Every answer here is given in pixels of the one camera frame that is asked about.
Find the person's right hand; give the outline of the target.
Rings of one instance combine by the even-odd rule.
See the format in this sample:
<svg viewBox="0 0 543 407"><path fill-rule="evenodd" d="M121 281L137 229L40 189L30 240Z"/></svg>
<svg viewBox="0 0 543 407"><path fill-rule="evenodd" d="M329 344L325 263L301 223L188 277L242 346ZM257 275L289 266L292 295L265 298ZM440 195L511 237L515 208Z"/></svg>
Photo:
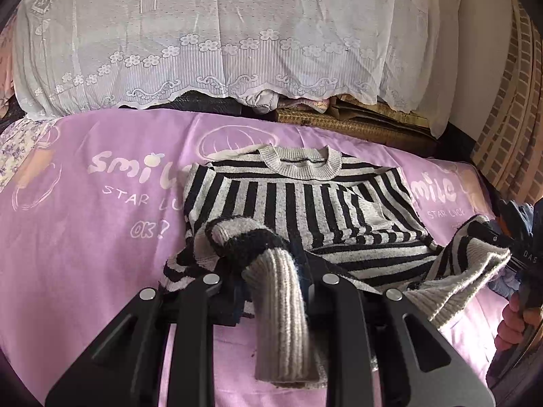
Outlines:
<svg viewBox="0 0 543 407"><path fill-rule="evenodd" d="M500 352L519 345L523 341L526 327L537 328L542 323L542 308L522 310L519 295L515 292L503 308L502 316L494 339L494 345Z"/></svg>

